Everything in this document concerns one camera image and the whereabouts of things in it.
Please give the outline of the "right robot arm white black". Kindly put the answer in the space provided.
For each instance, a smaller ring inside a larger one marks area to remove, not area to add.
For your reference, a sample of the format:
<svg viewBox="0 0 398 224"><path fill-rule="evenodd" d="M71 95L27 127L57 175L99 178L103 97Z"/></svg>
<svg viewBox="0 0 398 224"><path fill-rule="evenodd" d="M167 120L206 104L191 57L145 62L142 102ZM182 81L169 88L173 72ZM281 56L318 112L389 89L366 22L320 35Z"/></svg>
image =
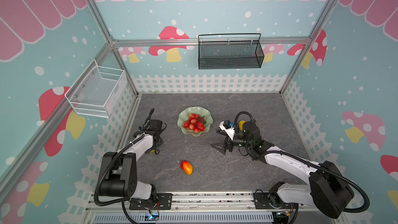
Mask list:
<svg viewBox="0 0 398 224"><path fill-rule="evenodd" d="M223 121L217 133L225 136L225 140L212 147L222 154L233 151L234 147L243 148L253 161L278 167L303 181L302 185L276 183L268 192L275 208L287 203L309 205L337 219L342 212L361 213L370 207L366 192L344 177L334 163L309 161L267 142L261 138L255 120L242 125Z"/></svg>

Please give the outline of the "red cherry tomato bunch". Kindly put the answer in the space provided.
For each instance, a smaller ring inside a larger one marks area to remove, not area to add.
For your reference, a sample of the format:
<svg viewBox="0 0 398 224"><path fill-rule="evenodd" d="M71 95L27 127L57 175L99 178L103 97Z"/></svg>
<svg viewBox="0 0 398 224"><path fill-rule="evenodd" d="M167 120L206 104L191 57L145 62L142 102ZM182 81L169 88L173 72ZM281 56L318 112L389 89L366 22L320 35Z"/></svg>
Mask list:
<svg viewBox="0 0 398 224"><path fill-rule="evenodd" d="M205 116L199 114L189 114L189 118L183 123L183 127L195 134L199 134L205 131Z"/></svg>

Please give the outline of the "red orange mango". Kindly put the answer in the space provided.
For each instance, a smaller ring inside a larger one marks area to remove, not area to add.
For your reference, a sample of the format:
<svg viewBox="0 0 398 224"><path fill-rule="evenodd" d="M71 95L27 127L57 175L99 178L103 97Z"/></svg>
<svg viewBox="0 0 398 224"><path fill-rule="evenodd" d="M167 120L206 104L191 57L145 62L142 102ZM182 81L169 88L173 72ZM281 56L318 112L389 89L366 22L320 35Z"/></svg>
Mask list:
<svg viewBox="0 0 398 224"><path fill-rule="evenodd" d="M180 163L180 167L187 175L191 175L193 173L193 166L188 161L182 161Z"/></svg>

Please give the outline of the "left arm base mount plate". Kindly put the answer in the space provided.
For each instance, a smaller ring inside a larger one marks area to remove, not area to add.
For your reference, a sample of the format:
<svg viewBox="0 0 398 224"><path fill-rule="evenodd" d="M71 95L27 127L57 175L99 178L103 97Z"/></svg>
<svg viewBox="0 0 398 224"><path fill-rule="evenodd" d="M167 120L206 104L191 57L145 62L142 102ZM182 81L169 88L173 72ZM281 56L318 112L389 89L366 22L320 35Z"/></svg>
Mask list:
<svg viewBox="0 0 398 224"><path fill-rule="evenodd" d="M129 210L170 210L173 200L173 194L157 193L157 196L151 196L148 200L131 201Z"/></svg>

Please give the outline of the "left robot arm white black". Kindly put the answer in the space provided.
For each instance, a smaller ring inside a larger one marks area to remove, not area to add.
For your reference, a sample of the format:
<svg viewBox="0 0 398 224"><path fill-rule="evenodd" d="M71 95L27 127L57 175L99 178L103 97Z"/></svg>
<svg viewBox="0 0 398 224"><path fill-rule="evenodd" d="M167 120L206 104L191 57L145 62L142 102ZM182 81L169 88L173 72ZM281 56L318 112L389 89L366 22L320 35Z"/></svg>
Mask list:
<svg viewBox="0 0 398 224"><path fill-rule="evenodd" d="M125 147L103 155L93 196L97 206L131 201L138 202L146 209L157 205L155 185L142 183L137 177L139 158L152 151L158 154L158 147L163 144L160 137L164 131L163 122L152 119L153 113L152 108L144 124Z"/></svg>

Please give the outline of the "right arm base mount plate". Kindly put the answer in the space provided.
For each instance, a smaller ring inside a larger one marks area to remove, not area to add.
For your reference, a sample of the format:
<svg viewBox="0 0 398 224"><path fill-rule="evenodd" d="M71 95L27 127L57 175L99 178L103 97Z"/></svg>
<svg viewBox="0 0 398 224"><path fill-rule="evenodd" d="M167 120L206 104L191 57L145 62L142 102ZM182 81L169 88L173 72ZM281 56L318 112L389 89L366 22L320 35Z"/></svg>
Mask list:
<svg viewBox="0 0 398 224"><path fill-rule="evenodd" d="M291 211L295 209L295 203L285 203L277 194L256 191L253 193L254 204L256 209L287 209Z"/></svg>

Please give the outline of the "yellow fake lemon fruit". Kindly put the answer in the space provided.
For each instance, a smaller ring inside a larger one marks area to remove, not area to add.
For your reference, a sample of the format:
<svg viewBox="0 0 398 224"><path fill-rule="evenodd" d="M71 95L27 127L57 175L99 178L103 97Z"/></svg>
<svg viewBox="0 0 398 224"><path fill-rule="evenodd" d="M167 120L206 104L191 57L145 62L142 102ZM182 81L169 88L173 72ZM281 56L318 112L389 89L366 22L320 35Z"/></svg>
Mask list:
<svg viewBox="0 0 398 224"><path fill-rule="evenodd" d="M245 122L246 122L246 121L241 120L241 121L238 123L238 127L239 127L239 130L240 130L241 132L244 132L244 124L245 124Z"/></svg>

